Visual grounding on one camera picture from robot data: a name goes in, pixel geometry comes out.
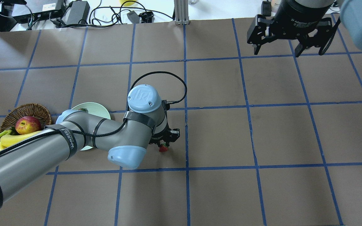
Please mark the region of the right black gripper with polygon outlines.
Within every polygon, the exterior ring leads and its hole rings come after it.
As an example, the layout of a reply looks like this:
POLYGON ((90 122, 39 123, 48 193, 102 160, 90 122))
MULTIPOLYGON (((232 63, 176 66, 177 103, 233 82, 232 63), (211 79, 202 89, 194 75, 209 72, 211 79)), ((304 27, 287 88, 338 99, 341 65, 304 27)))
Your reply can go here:
POLYGON ((258 55, 264 44, 274 41, 274 36, 290 40, 299 36, 295 57, 312 47, 319 48, 318 54, 322 56, 333 41, 333 23, 330 17, 320 18, 321 7, 313 1, 281 0, 272 19, 261 14, 255 16, 247 31, 247 43, 253 46, 253 54, 258 55), (308 34, 314 27, 315 34, 308 34))

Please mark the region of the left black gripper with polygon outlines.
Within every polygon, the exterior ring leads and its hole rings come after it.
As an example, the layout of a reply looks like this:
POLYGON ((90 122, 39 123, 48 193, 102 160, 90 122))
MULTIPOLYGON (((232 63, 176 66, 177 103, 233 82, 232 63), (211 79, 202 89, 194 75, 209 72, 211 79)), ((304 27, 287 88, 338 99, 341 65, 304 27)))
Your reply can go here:
POLYGON ((150 144, 156 144, 161 146, 162 143, 165 143, 167 146, 170 146, 170 143, 174 143, 180 138, 180 129, 170 129, 169 125, 166 124, 164 129, 158 133, 155 133, 150 138, 150 144))

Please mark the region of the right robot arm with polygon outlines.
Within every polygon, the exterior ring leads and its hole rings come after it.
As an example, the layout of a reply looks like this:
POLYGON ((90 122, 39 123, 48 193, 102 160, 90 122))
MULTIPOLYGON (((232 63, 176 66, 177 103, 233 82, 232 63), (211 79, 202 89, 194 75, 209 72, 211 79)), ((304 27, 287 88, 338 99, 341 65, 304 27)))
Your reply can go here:
POLYGON ((337 29, 343 24, 355 46, 362 51, 362 0, 338 0, 339 17, 335 24, 325 14, 333 0, 282 0, 275 15, 263 1, 262 13, 255 16, 247 31, 247 43, 257 55, 262 45, 275 40, 298 40, 295 57, 312 47, 324 55, 337 29))

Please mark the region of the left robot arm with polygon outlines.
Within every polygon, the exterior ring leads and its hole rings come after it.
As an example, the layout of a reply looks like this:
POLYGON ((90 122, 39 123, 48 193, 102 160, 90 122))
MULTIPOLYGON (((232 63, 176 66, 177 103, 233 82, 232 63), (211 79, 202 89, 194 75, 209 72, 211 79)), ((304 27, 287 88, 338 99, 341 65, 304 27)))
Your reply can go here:
POLYGON ((167 121, 169 104, 148 84, 127 95, 122 122, 81 110, 64 111, 54 125, 0 151, 0 208, 51 168, 70 159, 85 146, 108 152, 108 160, 136 169, 148 144, 169 145, 180 137, 167 121))

